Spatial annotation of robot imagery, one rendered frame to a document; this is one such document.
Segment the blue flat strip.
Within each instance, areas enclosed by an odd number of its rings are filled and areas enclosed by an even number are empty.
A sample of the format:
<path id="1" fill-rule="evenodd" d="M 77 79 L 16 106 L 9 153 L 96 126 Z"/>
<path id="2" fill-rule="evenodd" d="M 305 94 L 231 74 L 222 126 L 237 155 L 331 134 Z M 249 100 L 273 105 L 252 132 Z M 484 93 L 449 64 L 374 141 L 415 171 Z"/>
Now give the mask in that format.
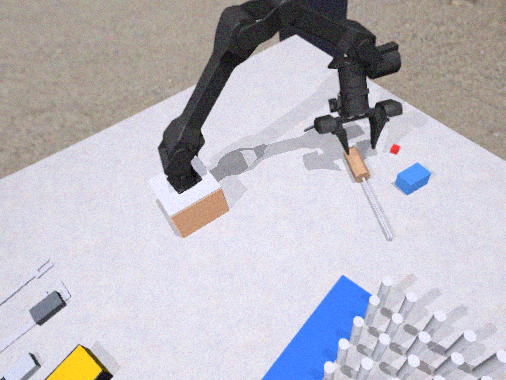
<path id="1" fill-rule="evenodd" d="M 354 317 L 364 319 L 372 296 L 345 275 L 341 276 L 262 380 L 324 378 L 325 362 L 334 363 L 339 341 L 349 341 Z"/>

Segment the blue block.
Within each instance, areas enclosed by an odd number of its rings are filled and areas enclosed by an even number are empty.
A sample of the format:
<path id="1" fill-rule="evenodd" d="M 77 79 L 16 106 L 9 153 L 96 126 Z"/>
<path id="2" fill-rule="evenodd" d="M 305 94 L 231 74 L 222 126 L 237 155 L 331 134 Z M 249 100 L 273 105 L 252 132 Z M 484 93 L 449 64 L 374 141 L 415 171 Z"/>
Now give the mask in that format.
<path id="1" fill-rule="evenodd" d="M 428 183 L 431 173 L 419 163 L 410 166 L 397 175 L 395 185 L 409 195 Z"/>

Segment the small red cube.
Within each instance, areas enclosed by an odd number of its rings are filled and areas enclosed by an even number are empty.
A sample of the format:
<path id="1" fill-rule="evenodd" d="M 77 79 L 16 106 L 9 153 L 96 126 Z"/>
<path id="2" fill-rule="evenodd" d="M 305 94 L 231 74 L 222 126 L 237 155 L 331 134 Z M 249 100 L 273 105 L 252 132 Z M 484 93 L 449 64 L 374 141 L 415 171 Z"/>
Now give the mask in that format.
<path id="1" fill-rule="evenodd" d="M 392 154 L 395 154 L 395 155 L 396 155 L 396 154 L 398 153 L 398 151 L 399 151 L 399 148 L 400 148 L 400 146 L 393 145 L 393 146 L 392 146 L 392 148 L 391 148 L 390 153 L 392 153 Z"/>

